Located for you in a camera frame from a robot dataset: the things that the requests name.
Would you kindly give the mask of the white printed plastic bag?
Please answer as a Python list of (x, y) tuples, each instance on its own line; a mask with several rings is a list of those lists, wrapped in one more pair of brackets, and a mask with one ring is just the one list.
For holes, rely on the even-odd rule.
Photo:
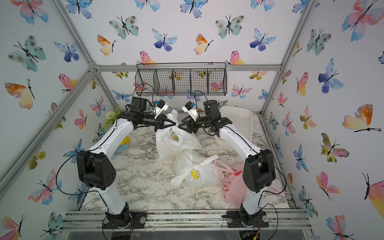
[(178, 112), (172, 110), (166, 117), (175, 122), (175, 126), (159, 129), (156, 132), (157, 162), (173, 161), (184, 150), (200, 150), (202, 145), (195, 134), (178, 128)]

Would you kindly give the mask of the pink plastic bag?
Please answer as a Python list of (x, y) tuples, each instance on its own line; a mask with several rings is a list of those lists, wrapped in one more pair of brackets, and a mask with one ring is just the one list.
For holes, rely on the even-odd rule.
[(248, 189), (243, 180), (244, 163), (230, 167), (220, 160), (215, 160), (214, 167), (225, 175), (222, 180), (225, 202), (239, 207), (244, 202)]

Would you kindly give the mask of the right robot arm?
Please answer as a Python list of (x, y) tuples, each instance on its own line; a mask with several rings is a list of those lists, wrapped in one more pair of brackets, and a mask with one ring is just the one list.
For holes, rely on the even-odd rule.
[(270, 150), (261, 150), (247, 140), (227, 117), (222, 117), (215, 100), (204, 102), (205, 116), (201, 117), (197, 107), (187, 102), (182, 107), (189, 116), (182, 120), (179, 129), (196, 133), (209, 129), (215, 136), (227, 142), (244, 161), (243, 180), (247, 187), (241, 211), (246, 217), (253, 217), (262, 211), (262, 197), (276, 179), (274, 157)]

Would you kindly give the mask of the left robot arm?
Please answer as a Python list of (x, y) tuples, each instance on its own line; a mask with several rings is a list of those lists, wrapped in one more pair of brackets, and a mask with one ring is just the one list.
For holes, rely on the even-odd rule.
[(121, 216), (128, 211), (128, 204), (114, 183), (117, 172), (112, 163), (112, 157), (123, 140), (139, 127), (154, 127), (157, 131), (176, 125), (163, 114), (169, 108), (165, 101), (159, 100), (152, 114), (145, 112), (148, 102), (144, 98), (132, 98), (107, 133), (89, 150), (80, 151), (76, 156), (80, 181), (98, 193), (109, 215)]

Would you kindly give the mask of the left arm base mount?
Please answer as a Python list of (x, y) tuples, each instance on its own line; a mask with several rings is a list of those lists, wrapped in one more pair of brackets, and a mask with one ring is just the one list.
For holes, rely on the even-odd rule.
[(114, 214), (110, 209), (103, 220), (103, 229), (143, 229), (147, 221), (147, 212), (131, 212), (129, 205), (125, 203), (120, 214)]

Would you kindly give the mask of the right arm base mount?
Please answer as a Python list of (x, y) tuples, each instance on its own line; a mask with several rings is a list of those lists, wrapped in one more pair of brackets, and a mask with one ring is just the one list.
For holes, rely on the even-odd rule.
[(269, 219), (266, 212), (260, 210), (250, 215), (241, 207), (238, 211), (227, 211), (222, 218), (227, 221), (229, 228), (267, 228)]

